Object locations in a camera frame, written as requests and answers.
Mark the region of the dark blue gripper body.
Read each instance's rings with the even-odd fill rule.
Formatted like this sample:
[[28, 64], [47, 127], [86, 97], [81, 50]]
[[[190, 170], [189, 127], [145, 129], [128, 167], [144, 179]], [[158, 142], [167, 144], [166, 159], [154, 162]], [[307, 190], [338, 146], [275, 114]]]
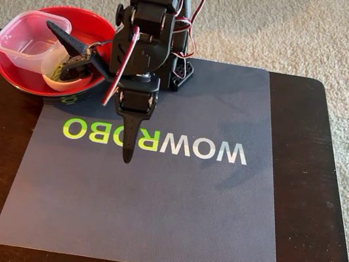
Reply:
[[160, 80], [141, 77], [125, 76], [118, 83], [116, 106], [121, 111], [150, 114], [155, 110]]

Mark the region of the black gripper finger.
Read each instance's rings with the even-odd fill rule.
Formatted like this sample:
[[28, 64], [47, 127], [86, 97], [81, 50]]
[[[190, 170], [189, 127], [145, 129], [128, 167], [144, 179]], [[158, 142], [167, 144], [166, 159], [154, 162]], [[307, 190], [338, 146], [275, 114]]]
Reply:
[[122, 155], [123, 161], [129, 164], [133, 158], [134, 148], [136, 144], [136, 139], [138, 136], [138, 131], [140, 129], [141, 123], [144, 120], [149, 120], [152, 116], [151, 113], [138, 113], [130, 112], [122, 109], [116, 109], [119, 116], [123, 118], [123, 146]]
[[87, 76], [90, 72], [89, 65], [92, 64], [104, 79], [110, 80], [111, 73], [109, 72], [109, 65], [98, 53], [97, 47], [111, 42], [111, 39], [85, 44], [66, 33], [65, 30], [62, 30], [57, 24], [49, 20], [46, 24], [70, 56], [69, 59], [61, 65], [60, 71], [62, 73]]

